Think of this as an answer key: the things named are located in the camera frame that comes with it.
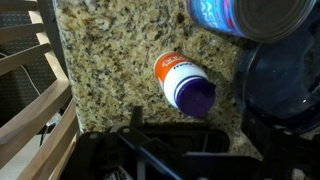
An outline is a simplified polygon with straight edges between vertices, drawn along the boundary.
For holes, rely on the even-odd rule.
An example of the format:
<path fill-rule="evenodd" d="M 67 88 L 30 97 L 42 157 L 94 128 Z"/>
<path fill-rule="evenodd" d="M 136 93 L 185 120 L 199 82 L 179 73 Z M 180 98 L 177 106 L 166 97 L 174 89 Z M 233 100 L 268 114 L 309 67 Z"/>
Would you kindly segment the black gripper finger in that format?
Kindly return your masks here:
<path fill-rule="evenodd" d="M 143 126 L 143 107 L 135 106 L 132 110 L 130 125 L 136 128 Z"/>

